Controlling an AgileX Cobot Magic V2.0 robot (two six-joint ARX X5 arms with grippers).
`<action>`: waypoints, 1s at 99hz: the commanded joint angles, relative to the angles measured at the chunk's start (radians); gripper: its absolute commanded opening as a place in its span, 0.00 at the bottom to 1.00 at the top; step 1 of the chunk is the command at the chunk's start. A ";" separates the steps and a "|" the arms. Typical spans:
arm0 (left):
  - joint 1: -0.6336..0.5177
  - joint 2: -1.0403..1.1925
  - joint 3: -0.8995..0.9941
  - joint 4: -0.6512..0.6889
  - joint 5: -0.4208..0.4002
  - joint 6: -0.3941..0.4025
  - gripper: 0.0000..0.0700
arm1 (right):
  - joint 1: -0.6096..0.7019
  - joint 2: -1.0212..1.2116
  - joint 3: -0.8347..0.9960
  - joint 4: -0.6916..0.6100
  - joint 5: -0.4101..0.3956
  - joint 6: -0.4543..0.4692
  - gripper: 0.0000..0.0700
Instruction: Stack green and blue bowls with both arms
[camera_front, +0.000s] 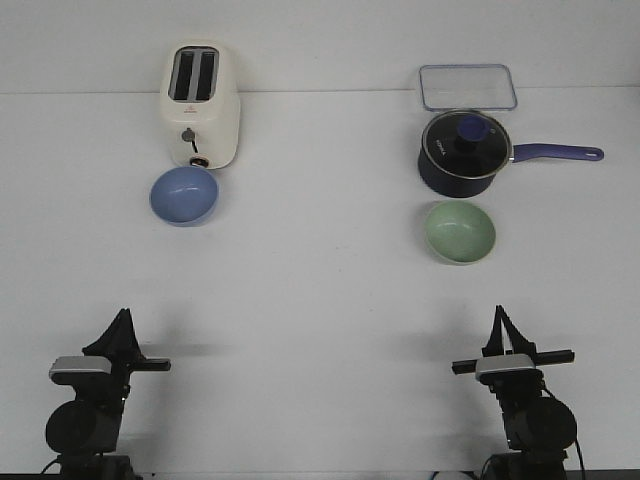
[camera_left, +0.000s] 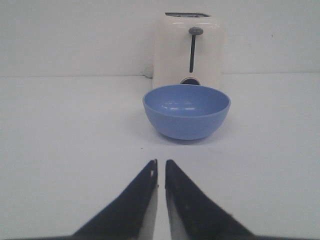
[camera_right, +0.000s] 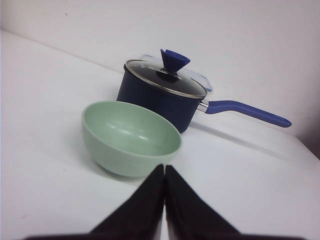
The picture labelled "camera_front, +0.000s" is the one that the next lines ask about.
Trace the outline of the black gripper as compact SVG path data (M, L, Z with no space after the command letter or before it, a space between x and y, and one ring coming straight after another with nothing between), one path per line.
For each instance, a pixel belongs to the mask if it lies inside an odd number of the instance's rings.
M501 305L497 305L489 340L485 345L486 356L504 354L502 324L510 341L512 352L528 355L533 360L535 369L508 375L504 380L498 380L492 385L485 386L498 400L528 400L539 397L544 385L544 374L541 367L571 363L575 359L575 353L572 350L534 353L534 343L521 334L506 310ZM475 377L475 367L479 359L454 361L451 365L452 372L455 375L473 374Z
M99 356L111 362L111 372L103 381L105 396L110 400L126 400L130 393L130 377L134 372L168 372L168 358L147 358L141 351L131 311L122 308L109 327L93 344L84 347L86 356Z

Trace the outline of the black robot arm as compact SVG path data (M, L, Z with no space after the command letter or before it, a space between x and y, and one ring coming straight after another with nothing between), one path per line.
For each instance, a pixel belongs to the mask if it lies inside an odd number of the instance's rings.
M148 358L139 346L131 311L121 309L101 336L80 355L60 356L49 369L56 385L75 397L57 407L45 440L57 453L61 479L138 479L127 455L115 453L135 372L166 372L171 361Z
M491 333L477 359L452 363L456 375L472 374L497 399L510 449L491 455L481 479L566 479L567 449L577 447L578 424L570 408L546 386L543 366L575 360L571 349L540 351L495 309Z

